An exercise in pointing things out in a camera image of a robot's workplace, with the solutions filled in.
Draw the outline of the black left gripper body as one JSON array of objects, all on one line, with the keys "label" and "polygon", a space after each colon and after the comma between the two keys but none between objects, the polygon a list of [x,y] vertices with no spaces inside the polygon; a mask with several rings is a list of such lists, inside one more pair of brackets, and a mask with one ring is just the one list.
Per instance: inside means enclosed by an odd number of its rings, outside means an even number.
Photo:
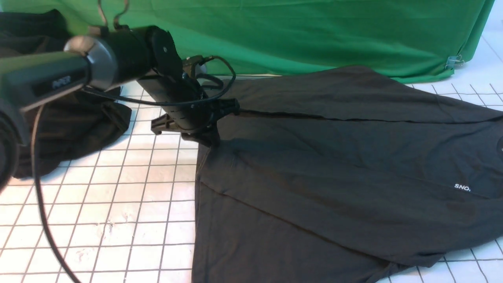
[{"label": "black left gripper body", "polygon": [[165,111],[151,122],[151,131],[156,135],[169,131],[183,136],[217,136],[218,120],[240,110],[237,99],[209,98],[200,85],[190,85],[183,79],[174,82],[157,75],[137,82]]}]

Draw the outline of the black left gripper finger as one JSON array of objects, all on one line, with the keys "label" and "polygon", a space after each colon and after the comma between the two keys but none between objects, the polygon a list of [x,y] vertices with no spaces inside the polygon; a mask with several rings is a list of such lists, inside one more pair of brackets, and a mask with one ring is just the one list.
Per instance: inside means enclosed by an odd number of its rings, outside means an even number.
[{"label": "black left gripper finger", "polygon": [[220,135],[218,130],[208,130],[195,134],[182,133],[182,139],[198,143],[205,147],[217,147],[220,145]]}]

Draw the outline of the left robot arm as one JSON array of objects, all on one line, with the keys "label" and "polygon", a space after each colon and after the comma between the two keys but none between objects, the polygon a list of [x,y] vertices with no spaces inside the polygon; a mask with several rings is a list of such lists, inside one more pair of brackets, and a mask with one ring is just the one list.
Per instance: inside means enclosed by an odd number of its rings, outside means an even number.
[{"label": "left robot arm", "polygon": [[[171,34],[157,26],[115,28],[92,26],[63,51],[1,60],[1,187],[14,175],[19,145],[31,143],[23,114],[77,90],[108,97],[108,90],[137,81],[151,105],[165,111],[151,122],[154,134],[177,132],[206,147],[219,145],[218,120],[240,111],[237,99],[223,98],[236,79],[230,64],[220,56],[181,59]],[[197,70],[215,59],[232,73],[226,85]]]}]

